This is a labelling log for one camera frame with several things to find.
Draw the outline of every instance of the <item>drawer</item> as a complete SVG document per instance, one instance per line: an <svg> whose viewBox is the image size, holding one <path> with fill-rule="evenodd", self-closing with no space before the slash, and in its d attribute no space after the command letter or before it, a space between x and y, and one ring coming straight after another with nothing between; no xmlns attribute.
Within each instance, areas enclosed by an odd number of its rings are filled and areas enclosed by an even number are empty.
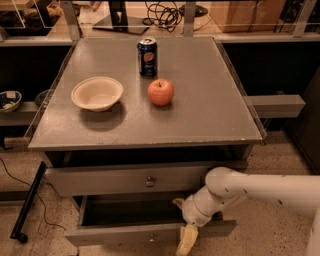
<svg viewBox="0 0 320 256"><path fill-rule="evenodd" d="M60 196L195 190L214 162L49 168Z"/></svg>
<svg viewBox="0 0 320 256"><path fill-rule="evenodd" d="M180 239L185 225L180 209L172 203L188 192L145 193L84 197L80 226L65 237L75 246L116 243L149 243ZM199 237L227 236L236 221L214 218L199 229Z"/></svg>

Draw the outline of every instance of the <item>gray tabletop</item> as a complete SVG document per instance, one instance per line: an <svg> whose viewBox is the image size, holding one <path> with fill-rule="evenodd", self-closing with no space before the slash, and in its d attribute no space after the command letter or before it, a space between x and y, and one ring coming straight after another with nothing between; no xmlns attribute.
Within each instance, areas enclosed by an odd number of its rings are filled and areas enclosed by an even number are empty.
<svg viewBox="0 0 320 256"><path fill-rule="evenodd" d="M170 105L154 106L140 76L136 38L81 39L29 144L36 150L82 150L249 144L261 134L210 37L158 42L158 75L170 80ZM79 109L72 89L82 80L120 81L120 102L105 112Z"/></svg>

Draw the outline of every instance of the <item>soda can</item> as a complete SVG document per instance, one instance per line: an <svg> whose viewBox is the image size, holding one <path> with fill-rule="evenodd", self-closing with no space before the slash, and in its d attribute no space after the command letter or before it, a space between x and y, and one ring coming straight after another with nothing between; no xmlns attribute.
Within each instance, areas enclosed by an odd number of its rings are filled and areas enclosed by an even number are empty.
<svg viewBox="0 0 320 256"><path fill-rule="evenodd" d="M143 38L138 43L139 72L144 77L157 74L158 45L154 38Z"/></svg>

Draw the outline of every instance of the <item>can lid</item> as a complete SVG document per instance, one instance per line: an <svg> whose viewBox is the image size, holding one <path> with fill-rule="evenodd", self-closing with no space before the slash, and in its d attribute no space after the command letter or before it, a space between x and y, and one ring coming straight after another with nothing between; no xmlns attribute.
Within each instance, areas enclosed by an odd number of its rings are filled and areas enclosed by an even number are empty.
<svg viewBox="0 0 320 256"><path fill-rule="evenodd" d="M143 44L143 45L151 45L151 44L154 44L155 42L156 42L156 39L151 37L143 38L140 40L140 44Z"/></svg>

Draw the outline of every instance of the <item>red apple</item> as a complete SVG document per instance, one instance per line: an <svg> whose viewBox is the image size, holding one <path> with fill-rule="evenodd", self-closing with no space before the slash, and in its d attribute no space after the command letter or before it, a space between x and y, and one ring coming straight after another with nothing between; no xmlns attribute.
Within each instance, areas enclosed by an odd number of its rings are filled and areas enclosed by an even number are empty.
<svg viewBox="0 0 320 256"><path fill-rule="evenodd" d="M148 97L157 106L168 105L174 94L173 85L166 79L156 79L148 87Z"/></svg>

